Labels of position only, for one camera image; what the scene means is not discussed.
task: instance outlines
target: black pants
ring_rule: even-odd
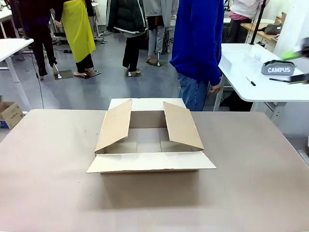
[[[84,73],[85,69],[93,68],[91,54],[88,54],[82,61],[76,63],[77,72]]]
[[[251,23],[251,19],[237,21],[231,19],[230,28],[226,40],[228,44],[242,44],[246,42],[248,30],[241,26],[242,23]]]
[[[130,72],[135,72],[137,70],[137,63],[140,54],[139,44],[140,36],[126,39],[125,56],[122,65],[126,68],[129,67]]]
[[[43,45],[47,53],[49,65],[52,67],[53,64],[57,64],[50,30],[48,26],[31,26],[31,29],[27,31],[27,34],[34,40],[31,47],[39,67],[39,75],[45,76],[47,75],[47,71],[45,68]]]

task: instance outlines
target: blue hoodie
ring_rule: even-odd
[[[223,18],[223,0],[180,0],[170,61],[177,72],[220,83]]]

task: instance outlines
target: yellow skirt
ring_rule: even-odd
[[[75,63],[82,61],[96,49],[84,0],[66,1],[62,23]]]

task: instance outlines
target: person in blue sweatshirt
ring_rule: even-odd
[[[202,111],[208,92],[221,89],[224,0],[180,0],[170,63],[180,81],[179,97],[190,111]]]

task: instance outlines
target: cardboard box on floor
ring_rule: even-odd
[[[0,129],[12,129],[23,117],[16,102],[0,102]]]
[[[87,173],[216,168],[203,150],[181,99],[113,99]]]

